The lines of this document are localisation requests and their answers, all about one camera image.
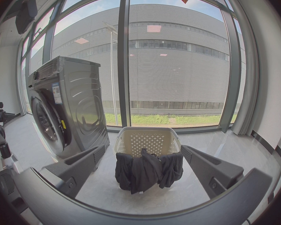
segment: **vent grille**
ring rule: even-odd
[[[94,153],[94,158],[95,158],[95,164],[97,164],[99,162],[99,160],[101,159],[101,157],[104,155],[105,153],[105,146],[103,145],[101,148],[99,148],[95,153]]]
[[[11,175],[8,173],[4,173],[1,175],[4,179],[4,182],[7,186],[8,195],[10,195],[15,190],[15,184],[13,182],[13,179],[11,178]]]
[[[185,157],[187,162],[190,164],[191,163],[192,153],[190,151],[188,151],[188,149],[185,148],[184,145],[181,145],[180,150],[181,150],[182,155]]]

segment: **lamp pole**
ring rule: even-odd
[[[113,77],[113,59],[112,59],[112,52],[113,52],[113,38],[112,34],[115,33],[116,35],[118,34],[116,28],[113,25],[110,25],[106,22],[104,22],[106,25],[106,28],[108,31],[110,31],[111,34],[111,39],[110,39],[110,64],[111,64],[111,88],[112,88],[112,99],[113,99],[113,108],[114,108],[114,116],[116,118],[116,126],[119,125],[118,122],[118,116],[117,116],[117,111],[116,111],[116,95],[114,92],[114,77]]]

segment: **wall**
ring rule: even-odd
[[[255,35],[259,90],[253,130],[273,148],[281,139],[281,19],[267,0],[240,0]]]
[[[0,47],[0,102],[4,111],[20,112],[16,91],[16,58],[18,46]]]

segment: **washing machine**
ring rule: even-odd
[[[68,158],[109,145],[99,82],[100,64],[59,56],[28,78],[38,129],[52,152]]]

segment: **laundry basket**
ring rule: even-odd
[[[113,152],[141,157],[142,148],[157,156],[180,152],[176,132],[167,127],[124,127],[116,138]]]

